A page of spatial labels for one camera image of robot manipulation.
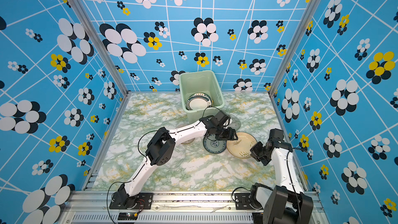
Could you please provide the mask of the blue floral ceramic plate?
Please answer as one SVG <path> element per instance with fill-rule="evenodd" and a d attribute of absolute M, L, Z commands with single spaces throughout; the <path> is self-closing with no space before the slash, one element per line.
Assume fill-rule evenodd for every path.
<path fill-rule="evenodd" d="M 227 141 L 219 140 L 212 134 L 204 137 L 203 146 L 212 154 L 220 154 L 227 149 Z"/>

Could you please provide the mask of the beige ceramic plate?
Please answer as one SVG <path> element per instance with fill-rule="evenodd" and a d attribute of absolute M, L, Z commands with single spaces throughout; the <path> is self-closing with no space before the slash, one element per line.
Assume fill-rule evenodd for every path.
<path fill-rule="evenodd" d="M 227 150 L 233 156 L 240 159 L 251 158 L 251 148 L 257 144 L 257 140 L 246 132 L 237 132 L 237 140 L 227 141 Z"/>

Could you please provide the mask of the white plate red green rim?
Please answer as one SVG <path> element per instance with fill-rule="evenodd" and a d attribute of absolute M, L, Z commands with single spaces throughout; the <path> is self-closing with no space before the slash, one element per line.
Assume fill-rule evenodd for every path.
<path fill-rule="evenodd" d="M 195 93 L 186 100 L 186 108 L 189 111 L 206 109 L 212 106 L 212 99 L 206 93 Z"/>

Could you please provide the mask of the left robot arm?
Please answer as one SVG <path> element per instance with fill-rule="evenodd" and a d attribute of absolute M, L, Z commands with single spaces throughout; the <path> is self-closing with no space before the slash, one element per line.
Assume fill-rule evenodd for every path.
<path fill-rule="evenodd" d="M 140 198 L 140 192 L 152 175 L 160 166 L 165 165 L 172 158 L 173 151 L 178 145 L 195 138 L 205 138 L 214 135 L 217 141 L 237 140 L 236 130 L 229 126 L 231 117 L 223 111 L 215 115 L 202 117 L 198 121 L 177 129 L 168 130 L 161 127 L 147 144 L 141 164 L 134 174 L 125 182 L 121 182 L 118 190 L 111 196 L 110 209 L 144 208 L 145 200 Z"/>

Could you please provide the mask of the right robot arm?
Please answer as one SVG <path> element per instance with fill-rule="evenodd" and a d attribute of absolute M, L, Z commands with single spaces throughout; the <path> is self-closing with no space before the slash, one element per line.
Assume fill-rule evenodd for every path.
<path fill-rule="evenodd" d="M 250 149 L 251 156 L 264 166 L 274 165 L 276 185 L 252 185 L 250 204 L 263 208 L 264 224 L 308 224 L 314 208 L 313 199 L 305 194 L 296 176 L 293 147 L 284 141 L 284 132 L 272 129 L 266 144 L 257 142 Z"/>

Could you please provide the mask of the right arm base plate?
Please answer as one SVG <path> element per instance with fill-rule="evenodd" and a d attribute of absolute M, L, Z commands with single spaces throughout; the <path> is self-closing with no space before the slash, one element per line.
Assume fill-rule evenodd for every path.
<path fill-rule="evenodd" d="M 235 208 L 237 210 L 256 210 L 250 201 L 250 193 L 235 193 L 233 195 Z"/>

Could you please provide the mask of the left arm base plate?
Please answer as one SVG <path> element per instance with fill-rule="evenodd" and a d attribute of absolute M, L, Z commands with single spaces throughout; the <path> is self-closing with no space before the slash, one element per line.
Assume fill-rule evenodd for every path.
<path fill-rule="evenodd" d="M 133 197 L 115 192 L 111 196 L 110 209 L 151 209 L 153 193 L 139 193 Z"/>

